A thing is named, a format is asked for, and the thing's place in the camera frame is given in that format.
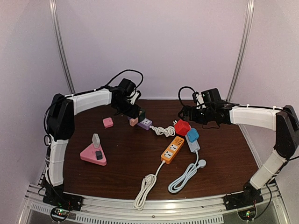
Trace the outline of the dark green cube adapter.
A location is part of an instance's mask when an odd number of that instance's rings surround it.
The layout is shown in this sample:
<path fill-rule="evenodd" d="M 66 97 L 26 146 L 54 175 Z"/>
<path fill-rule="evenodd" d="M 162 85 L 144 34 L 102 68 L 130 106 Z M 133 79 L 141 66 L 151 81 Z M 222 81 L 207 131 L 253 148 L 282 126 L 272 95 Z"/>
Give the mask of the dark green cube adapter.
<path fill-rule="evenodd" d="M 141 109 L 138 113 L 138 122 L 141 123 L 145 119 L 145 110 Z"/>

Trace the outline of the red cube socket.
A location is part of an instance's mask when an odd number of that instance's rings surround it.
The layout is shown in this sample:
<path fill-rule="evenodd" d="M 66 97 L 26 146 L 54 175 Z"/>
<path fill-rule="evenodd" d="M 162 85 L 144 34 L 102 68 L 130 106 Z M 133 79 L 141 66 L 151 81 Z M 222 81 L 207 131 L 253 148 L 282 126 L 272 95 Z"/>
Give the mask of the red cube socket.
<path fill-rule="evenodd" d="M 180 119 L 174 125 L 175 133 L 180 136 L 186 136 L 187 133 L 191 130 L 191 126 L 188 122 Z"/>

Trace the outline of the purple power strip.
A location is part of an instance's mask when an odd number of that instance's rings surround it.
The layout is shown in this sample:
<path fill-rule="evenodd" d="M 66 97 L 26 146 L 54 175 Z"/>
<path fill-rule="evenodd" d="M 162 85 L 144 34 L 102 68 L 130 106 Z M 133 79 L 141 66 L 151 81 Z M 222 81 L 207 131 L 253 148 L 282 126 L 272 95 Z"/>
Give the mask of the purple power strip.
<path fill-rule="evenodd" d="M 136 125 L 142 127 L 145 130 L 149 130 L 150 126 L 152 125 L 152 121 L 145 118 L 141 123 L 138 123 Z"/>

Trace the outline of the pink square plug adapter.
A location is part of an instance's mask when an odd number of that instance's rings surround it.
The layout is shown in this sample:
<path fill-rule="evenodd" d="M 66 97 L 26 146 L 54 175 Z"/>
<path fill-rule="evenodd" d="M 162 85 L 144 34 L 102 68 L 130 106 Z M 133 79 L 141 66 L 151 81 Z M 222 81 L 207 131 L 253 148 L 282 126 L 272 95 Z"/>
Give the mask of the pink square plug adapter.
<path fill-rule="evenodd" d="M 104 118 L 102 120 L 102 123 L 103 123 L 103 126 L 105 128 L 110 128 L 110 127 L 113 127 L 114 126 L 114 122 L 113 122 L 113 119 L 111 117 L 108 117 L 108 118 Z"/>

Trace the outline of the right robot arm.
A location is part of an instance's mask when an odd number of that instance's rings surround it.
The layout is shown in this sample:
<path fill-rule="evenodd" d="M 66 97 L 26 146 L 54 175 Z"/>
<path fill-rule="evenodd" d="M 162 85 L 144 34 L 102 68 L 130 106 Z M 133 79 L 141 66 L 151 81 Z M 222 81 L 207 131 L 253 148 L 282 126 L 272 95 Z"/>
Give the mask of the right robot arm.
<path fill-rule="evenodd" d="M 217 125 L 249 125 L 266 128 L 276 133 L 273 151 L 266 162 L 249 180 L 249 186 L 260 189 L 278 175 L 292 160 L 299 146 L 299 120 L 291 105 L 284 107 L 252 106 L 214 101 L 197 106 L 183 105 L 178 117 L 206 125 L 214 121 Z"/>

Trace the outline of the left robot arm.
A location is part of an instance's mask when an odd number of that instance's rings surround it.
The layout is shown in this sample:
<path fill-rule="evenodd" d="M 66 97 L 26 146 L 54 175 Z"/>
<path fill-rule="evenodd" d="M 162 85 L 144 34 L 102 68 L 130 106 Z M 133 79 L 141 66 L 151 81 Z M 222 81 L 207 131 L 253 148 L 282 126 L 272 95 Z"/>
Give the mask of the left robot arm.
<path fill-rule="evenodd" d="M 53 98 L 44 121 L 47 142 L 47 170 L 46 181 L 53 187 L 64 183 L 63 168 L 64 155 L 69 139 L 75 131 L 74 117 L 84 111 L 103 105 L 112 108 L 132 119 L 143 121 L 145 110 L 135 102 L 140 97 L 140 91 L 133 91 L 129 96 L 119 88 L 103 88 L 80 94 L 56 94 Z"/>

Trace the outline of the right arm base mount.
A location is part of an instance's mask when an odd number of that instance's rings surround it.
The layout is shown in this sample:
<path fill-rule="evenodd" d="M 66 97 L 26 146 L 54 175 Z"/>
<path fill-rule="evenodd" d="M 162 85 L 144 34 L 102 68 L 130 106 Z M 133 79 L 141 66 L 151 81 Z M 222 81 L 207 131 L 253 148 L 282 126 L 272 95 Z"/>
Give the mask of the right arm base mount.
<path fill-rule="evenodd" d="M 223 197 L 223 202 L 226 210 L 234 210 L 254 205 L 254 203 L 261 203 L 263 202 L 263 196 L 260 189 L 255 189 L 247 182 L 244 184 L 242 192 L 227 193 Z"/>

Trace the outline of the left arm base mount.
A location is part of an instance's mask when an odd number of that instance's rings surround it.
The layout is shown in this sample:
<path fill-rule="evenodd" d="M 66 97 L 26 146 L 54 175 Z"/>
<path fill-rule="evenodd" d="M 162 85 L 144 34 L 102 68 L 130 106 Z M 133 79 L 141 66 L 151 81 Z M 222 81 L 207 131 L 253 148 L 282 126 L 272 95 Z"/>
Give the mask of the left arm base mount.
<path fill-rule="evenodd" d="M 45 179 L 41 183 L 45 188 L 43 202 L 65 210 L 80 211 L 83 197 L 64 193 L 64 184 L 52 187 Z"/>

